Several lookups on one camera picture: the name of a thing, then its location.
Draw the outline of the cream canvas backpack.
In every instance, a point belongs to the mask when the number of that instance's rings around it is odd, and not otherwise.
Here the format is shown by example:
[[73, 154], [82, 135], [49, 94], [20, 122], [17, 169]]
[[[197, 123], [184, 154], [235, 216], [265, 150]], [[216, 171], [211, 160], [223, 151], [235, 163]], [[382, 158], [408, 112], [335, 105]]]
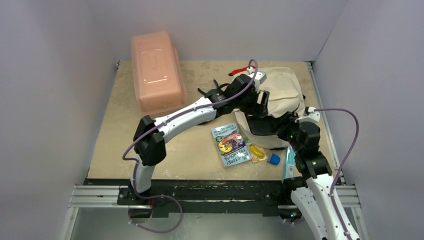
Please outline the cream canvas backpack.
[[278, 123], [277, 119], [286, 112], [302, 116], [306, 108], [305, 96], [299, 80], [291, 68], [265, 67], [259, 69], [259, 72], [267, 76], [259, 89], [270, 93], [267, 105], [268, 115], [258, 118], [236, 110], [234, 112], [235, 119], [239, 128], [253, 144], [262, 148], [280, 150], [289, 144], [278, 139], [271, 130]]

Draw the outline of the treehouse storey paperback book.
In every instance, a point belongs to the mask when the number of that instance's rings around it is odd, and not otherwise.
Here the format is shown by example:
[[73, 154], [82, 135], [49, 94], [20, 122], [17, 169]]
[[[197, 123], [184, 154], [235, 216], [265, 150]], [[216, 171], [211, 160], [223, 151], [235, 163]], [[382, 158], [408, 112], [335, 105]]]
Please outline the treehouse storey paperback book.
[[244, 137], [236, 123], [212, 128], [211, 134], [225, 168], [252, 159]]

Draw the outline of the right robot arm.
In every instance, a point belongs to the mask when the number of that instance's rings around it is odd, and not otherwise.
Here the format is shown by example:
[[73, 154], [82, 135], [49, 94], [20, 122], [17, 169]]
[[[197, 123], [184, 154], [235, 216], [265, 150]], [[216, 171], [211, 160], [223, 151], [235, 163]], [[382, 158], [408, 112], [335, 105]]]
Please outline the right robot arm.
[[275, 127], [277, 137], [289, 143], [300, 177], [285, 179], [280, 196], [294, 203], [317, 240], [359, 240], [335, 189], [336, 180], [327, 158], [320, 151], [320, 115], [312, 119], [286, 112]]

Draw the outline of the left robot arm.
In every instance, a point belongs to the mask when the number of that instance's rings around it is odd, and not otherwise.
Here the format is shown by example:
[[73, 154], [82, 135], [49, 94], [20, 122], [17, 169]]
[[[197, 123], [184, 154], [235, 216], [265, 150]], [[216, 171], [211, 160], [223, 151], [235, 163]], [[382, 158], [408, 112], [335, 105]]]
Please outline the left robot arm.
[[138, 205], [148, 201], [155, 166], [165, 159], [166, 144], [177, 135], [233, 110], [266, 116], [269, 95], [264, 94], [261, 103], [257, 102], [260, 85], [266, 78], [264, 72], [240, 74], [231, 83], [209, 90], [196, 102], [174, 113], [155, 119], [143, 116], [130, 146], [136, 153], [130, 199]]

